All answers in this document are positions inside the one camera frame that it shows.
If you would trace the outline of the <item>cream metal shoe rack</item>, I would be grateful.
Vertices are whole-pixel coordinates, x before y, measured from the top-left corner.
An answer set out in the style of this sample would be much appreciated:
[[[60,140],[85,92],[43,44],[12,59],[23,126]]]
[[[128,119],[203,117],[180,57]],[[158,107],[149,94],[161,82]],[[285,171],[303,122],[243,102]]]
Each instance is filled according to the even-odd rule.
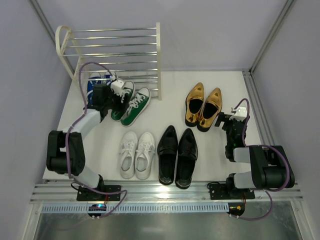
[[[106,75],[108,68],[136,89],[147,87],[162,99],[161,24],[155,26],[76,30],[60,25],[55,31],[58,57],[73,81],[82,84],[90,74]]]

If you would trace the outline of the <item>blue canvas sneaker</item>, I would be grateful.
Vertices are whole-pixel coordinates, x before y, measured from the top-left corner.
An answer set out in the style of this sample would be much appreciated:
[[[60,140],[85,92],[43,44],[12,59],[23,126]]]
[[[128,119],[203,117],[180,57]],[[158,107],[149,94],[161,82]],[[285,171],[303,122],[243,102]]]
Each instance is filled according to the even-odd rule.
[[[111,74],[105,73],[105,75],[101,78],[101,83],[107,86],[111,86],[111,84],[117,79],[117,74],[112,72]]]
[[[93,72],[89,76],[89,81],[87,82],[86,97],[87,97],[87,102],[90,105],[92,104],[92,100],[93,100],[94,86],[97,84],[101,84],[102,83],[101,79],[102,79],[102,76],[99,72]]]

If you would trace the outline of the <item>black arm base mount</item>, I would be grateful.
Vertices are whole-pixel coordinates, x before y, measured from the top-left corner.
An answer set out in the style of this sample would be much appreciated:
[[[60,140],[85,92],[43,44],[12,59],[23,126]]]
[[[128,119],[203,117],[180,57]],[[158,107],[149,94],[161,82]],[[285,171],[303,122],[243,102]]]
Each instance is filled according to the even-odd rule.
[[[108,193],[108,195],[100,194],[95,191],[92,191],[86,187],[80,186],[77,191],[77,197],[76,200],[78,202],[94,202],[94,201],[114,201],[118,202],[120,201],[121,194],[110,194],[114,192],[121,191],[120,185],[101,185],[95,188],[94,190],[97,190],[99,192]]]

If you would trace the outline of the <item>green canvas sneaker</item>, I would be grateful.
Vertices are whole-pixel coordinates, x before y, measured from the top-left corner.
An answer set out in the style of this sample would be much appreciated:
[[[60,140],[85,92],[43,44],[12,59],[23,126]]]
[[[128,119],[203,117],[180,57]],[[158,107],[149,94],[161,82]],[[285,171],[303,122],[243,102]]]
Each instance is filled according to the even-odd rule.
[[[133,99],[135,93],[135,84],[132,81],[126,81],[124,83],[120,102],[118,104],[118,110],[112,110],[111,119],[119,122],[129,107],[129,102]]]
[[[131,126],[138,116],[146,109],[151,101],[151,91],[143,87],[136,92],[133,99],[129,101],[128,108],[120,119],[120,123],[125,126]]]

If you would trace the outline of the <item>black loafer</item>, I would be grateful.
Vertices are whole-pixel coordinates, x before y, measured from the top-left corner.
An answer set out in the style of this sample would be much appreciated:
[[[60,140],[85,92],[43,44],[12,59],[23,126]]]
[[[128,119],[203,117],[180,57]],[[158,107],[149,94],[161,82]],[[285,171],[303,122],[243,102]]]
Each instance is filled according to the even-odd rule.
[[[157,146],[158,179],[162,185],[170,185],[174,181],[178,137],[173,125],[169,125],[161,136]]]
[[[175,184],[180,189],[188,189],[192,182],[195,165],[198,159],[198,145],[195,135],[187,128],[178,143],[177,168]]]

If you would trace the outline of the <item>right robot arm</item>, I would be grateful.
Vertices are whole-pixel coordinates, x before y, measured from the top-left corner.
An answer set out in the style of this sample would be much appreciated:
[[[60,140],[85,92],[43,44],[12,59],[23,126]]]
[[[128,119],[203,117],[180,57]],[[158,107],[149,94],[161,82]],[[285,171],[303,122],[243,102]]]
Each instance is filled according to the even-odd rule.
[[[245,146],[246,120],[223,112],[218,114],[215,126],[223,124],[226,133],[225,156],[232,163],[250,165],[250,171],[231,173],[224,184],[219,186],[222,196],[230,199],[247,197],[254,199],[254,189],[283,190],[293,188],[295,175],[290,166],[284,148],[281,145]]]

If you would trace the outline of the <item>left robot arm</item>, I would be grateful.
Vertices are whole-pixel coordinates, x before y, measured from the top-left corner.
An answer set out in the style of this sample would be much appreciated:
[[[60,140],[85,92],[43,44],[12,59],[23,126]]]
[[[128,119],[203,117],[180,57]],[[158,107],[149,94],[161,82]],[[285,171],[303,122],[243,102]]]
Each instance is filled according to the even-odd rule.
[[[46,168],[99,195],[106,195],[103,178],[86,166],[84,138],[99,125],[109,110],[120,111],[124,104],[124,82],[96,84],[92,102],[84,102],[81,115],[64,130],[52,130],[48,135]]]

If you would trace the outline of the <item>white sneaker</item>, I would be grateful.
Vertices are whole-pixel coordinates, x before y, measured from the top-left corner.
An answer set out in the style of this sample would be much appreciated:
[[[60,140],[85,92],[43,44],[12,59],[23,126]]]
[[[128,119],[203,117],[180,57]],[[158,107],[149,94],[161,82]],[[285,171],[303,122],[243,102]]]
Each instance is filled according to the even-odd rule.
[[[135,132],[127,132],[119,145],[119,172],[123,179],[131,179],[135,174],[135,154],[138,136]]]
[[[146,180],[151,174],[151,167],[156,151],[154,136],[150,132],[143,133],[135,153],[135,175],[139,180]]]

